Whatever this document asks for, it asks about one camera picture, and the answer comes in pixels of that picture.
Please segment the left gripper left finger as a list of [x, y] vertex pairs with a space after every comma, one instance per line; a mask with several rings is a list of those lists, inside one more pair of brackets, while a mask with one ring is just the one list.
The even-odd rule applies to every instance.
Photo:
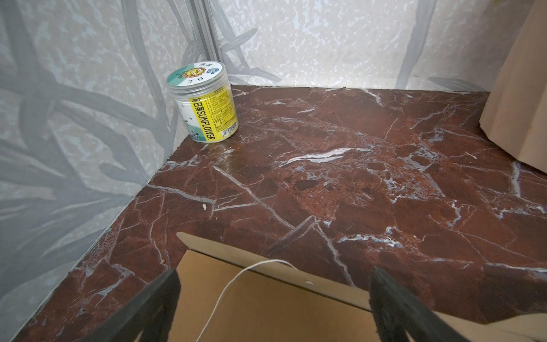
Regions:
[[181, 291], [174, 269], [160, 275], [81, 341], [166, 341]]

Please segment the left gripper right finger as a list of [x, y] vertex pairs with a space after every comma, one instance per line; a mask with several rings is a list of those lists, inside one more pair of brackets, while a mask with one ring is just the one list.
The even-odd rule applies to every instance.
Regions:
[[466, 341], [390, 274], [374, 268], [370, 307], [381, 341]]

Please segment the brown file bag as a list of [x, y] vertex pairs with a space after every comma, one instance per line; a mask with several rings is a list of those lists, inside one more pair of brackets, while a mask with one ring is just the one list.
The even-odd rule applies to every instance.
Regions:
[[[363, 291], [181, 232], [170, 341], [381, 341]], [[545, 341], [546, 315], [479, 324], [434, 312], [466, 341]]]

